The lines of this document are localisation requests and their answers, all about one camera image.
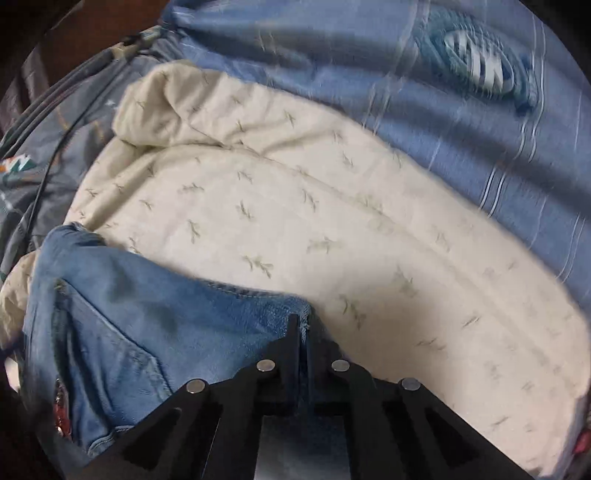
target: jeans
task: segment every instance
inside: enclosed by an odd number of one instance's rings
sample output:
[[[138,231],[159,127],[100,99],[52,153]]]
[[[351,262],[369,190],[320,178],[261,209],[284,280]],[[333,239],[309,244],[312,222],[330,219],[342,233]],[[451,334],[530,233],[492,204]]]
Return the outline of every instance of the jeans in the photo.
[[[35,266],[20,365],[46,454],[65,475],[85,465],[188,380],[226,380],[259,359],[290,313],[305,325],[311,307],[183,277],[77,224],[55,228]],[[66,437],[54,424],[57,380]]]

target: white blanket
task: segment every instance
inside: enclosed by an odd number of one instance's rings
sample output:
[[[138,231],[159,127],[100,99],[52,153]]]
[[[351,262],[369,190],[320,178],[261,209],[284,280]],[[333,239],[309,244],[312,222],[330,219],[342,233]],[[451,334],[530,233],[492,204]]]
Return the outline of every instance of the white blanket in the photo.
[[[184,62],[131,85],[113,129],[67,222],[189,276],[305,297],[374,376],[420,379],[553,471],[587,393],[587,325],[494,221],[337,112]]]

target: metal screw head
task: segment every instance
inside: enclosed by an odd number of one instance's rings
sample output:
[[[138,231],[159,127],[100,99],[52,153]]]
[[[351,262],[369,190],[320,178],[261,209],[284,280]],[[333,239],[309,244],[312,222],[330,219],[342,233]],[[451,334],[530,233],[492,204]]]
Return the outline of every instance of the metal screw head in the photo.
[[[259,372],[270,372],[275,368],[275,362],[273,360],[265,359],[261,360],[256,364],[256,369]]]
[[[421,388],[421,382],[419,382],[419,380],[413,377],[403,378],[402,387],[405,390],[410,390],[411,392],[414,392],[415,390]]]
[[[347,360],[340,359],[332,362],[331,367],[335,372],[346,372],[349,369],[350,365]]]
[[[199,378],[194,378],[187,383],[187,391],[189,393],[201,393],[203,390],[205,390],[205,382]]]

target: cloth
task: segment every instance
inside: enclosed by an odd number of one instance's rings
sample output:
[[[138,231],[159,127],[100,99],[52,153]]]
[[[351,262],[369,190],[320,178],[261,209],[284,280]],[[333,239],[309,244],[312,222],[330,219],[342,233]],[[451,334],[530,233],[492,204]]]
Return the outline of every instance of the cloth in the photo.
[[[313,99],[496,219],[591,314],[591,88],[518,0],[173,0],[183,56]]]
[[[21,257],[0,290],[0,347],[8,346],[22,331],[37,251]]]
[[[41,48],[37,45],[0,100],[0,133],[10,129],[24,109],[49,88]]]
[[[41,419],[41,445],[67,475],[74,465],[60,454],[69,440],[51,410],[43,415],[56,380],[69,398],[72,442],[96,456],[188,380],[226,380],[260,359],[290,313],[305,322],[310,306],[190,280],[77,225],[56,228],[39,254],[24,326],[21,394]]]
[[[561,468],[586,321],[412,159],[332,109],[183,62],[130,86],[113,129],[66,221],[185,275],[304,297],[374,376],[419,378],[524,468]]]
[[[159,63],[179,57],[173,43],[156,40],[159,34],[159,28],[144,32],[146,50],[130,61],[115,59],[111,49],[88,60],[41,95],[7,131],[0,143],[0,285],[20,255],[39,247],[45,235],[63,223],[82,178],[113,136],[111,123],[125,88]],[[27,219],[47,163],[72,122],[111,79],[59,152],[41,197],[31,245],[24,245],[23,251]],[[15,163],[16,168],[7,168]]]

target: logo print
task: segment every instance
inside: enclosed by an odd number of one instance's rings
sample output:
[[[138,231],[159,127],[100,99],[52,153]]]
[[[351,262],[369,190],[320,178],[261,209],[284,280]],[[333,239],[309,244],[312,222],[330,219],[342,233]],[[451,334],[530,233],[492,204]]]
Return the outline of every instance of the logo print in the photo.
[[[518,113],[535,108],[538,87],[531,62],[467,15],[437,10],[415,32],[434,72],[463,93],[512,100]]]

